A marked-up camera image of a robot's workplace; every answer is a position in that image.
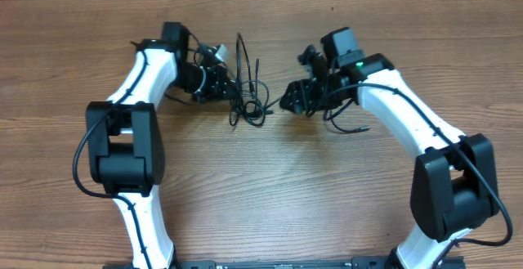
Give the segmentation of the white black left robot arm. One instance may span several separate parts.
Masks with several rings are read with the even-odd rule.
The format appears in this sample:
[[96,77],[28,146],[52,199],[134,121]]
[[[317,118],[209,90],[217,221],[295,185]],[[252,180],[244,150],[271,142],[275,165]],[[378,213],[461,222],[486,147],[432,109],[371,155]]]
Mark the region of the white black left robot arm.
[[166,159],[157,109],[167,90],[178,87],[196,101],[235,96],[226,46],[198,43],[196,60],[188,61],[193,37],[180,22],[164,23],[159,39],[135,43],[135,64],[119,89],[86,109],[87,131],[74,155],[73,177],[79,179],[78,161],[87,148],[92,180],[104,189],[99,196],[113,200],[122,214],[132,244],[130,268],[177,267],[159,198]]

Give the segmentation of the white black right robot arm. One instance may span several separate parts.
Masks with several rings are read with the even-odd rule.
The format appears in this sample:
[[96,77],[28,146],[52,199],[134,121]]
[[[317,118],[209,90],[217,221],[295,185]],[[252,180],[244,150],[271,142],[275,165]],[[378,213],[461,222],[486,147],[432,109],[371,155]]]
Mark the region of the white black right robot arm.
[[463,268],[448,258],[467,234],[501,207],[494,149],[482,134],[468,136],[432,111],[382,54],[366,56],[348,27],[310,45],[298,61],[309,78],[291,82],[279,105],[294,114],[323,112],[331,120],[350,104],[378,118],[414,163],[410,209],[415,226],[388,258],[372,268]]

